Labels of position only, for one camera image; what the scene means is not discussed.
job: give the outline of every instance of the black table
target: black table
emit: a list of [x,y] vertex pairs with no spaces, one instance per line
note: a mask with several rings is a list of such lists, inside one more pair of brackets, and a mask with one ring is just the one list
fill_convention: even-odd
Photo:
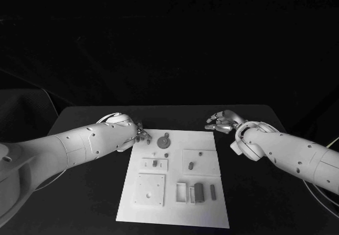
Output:
[[[204,131],[208,117],[226,110],[247,120],[285,128],[266,105],[70,107],[50,135],[96,123],[115,112],[143,120],[148,129]],[[34,193],[0,234],[338,234],[339,221],[322,208],[299,178],[268,158],[252,161],[230,144],[234,134],[214,132],[220,157],[230,229],[117,222],[132,148],[71,168]]]

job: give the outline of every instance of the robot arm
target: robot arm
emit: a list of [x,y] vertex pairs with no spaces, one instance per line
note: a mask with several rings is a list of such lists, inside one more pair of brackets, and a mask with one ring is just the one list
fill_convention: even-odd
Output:
[[265,156],[273,164],[301,179],[339,194],[339,153],[315,142],[279,132],[265,122],[244,120],[233,111],[217,113],[207,129],[230,133],[237,130],[231,144],[239,155],[257,161]]
[[41,183],[71,167],[123,152],[151,135],[128,115],[19,143],[0,143],[0,227],[17,214]]

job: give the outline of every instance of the robotic hand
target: robotic hand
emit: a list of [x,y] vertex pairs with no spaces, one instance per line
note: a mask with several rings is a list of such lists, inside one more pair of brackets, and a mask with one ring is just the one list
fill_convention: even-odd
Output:
[[142,123],[135,124],[128,115],[115,113],[97,124],[57,135],[0,143],[0,227],[51,176],[116,150],[123,152],[145,139],[151,144]]
[[339,153],[315,142],[282,133],[265,122],[244,120],[231,110],[207,120],[217,124],[205,129],[230,133],[236,129],[231,148],[257,161],[265,156],[273,164],[301,179],[339,195]]

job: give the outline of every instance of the small cylinder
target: small cylinder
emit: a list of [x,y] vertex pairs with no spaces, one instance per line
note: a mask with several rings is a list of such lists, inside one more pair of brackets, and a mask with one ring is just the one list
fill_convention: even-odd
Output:
[[214,188],[214,185],[211,185],[211,195],[213,195],[213,200],[216,201],[217,197],[216,197],[216,188]]
[[197,202],[204,202],[205,201],[204,185],[201,183],[195,184],[195,198],[197,198]]
[[190,170],[194,169],[194,163],[190,163]]

